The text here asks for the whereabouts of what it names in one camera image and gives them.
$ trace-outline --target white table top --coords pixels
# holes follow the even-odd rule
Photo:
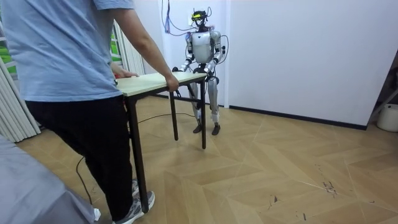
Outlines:
[[[186,82],[207,76],[205,73],[173,72],[177,80]],[[124,96],[133,96],[147,91],[166,87],[165,78],[159,73],[141,75],[140,77],[120,78],[117,88],[122,91]]]

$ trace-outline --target black pants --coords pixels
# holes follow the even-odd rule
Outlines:
[[[86,159],[114,221],[132,205],[132,167],[123,96],[78,102],[26,102],[33,117]]]

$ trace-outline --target humanoid robot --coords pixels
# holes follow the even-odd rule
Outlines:
[[[205,11],[196,11],[192,15],[192,21],[196,23],[198,30],[193,33],[188,33],[186,36],[187,41],[187,58],[180,68],[174,67],[173,72],[185,72],[190,69],[190,65],[196,60],[198,67],[193,70],[194,73],[206,73],[206,82],[208,83],[211,119],[215,127],[212,135],[217,135],[221,129],[219,108],[217,103],[217,84],[220,80],[216,77],[216,66],[221,62],[225,54],[225,46],[221,46],[221,34],[214,31],[213,27],[207,27],[207,13]],[[191,98],[198,98],[198,85],[192,83],[188,86]],[[192,103],[193,113],[198,121],[198,126],[193,130],[194,133],[201,131],[200,110],[198,103]]]

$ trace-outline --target hand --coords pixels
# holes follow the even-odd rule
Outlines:
[[[129,72],[125,69],[121,69],[121,71],[118,73],[120,78],[130,78],[130,77],[139,77],[139,75],[135,72]]]
[[[167,86],[169,87],[169,92],[173,92],[178,89],[179,82],[174,75],[166,78]]]

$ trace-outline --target herringbone parquet floor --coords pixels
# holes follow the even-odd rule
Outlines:
[[[169,101],[138,103],[139,120],[169,113]],[[192,114],[190,104],[177,112]],[[398,223],[398,137],[221,109],[221,132],[200,148],[196,121],[178,115],[140,124],[147,186],[156,194],[145,224]],[[80,159],[51,131],[18,144],[87,198],[75,173]],[[94,206],[110,217],[85,164],[80,172]]]

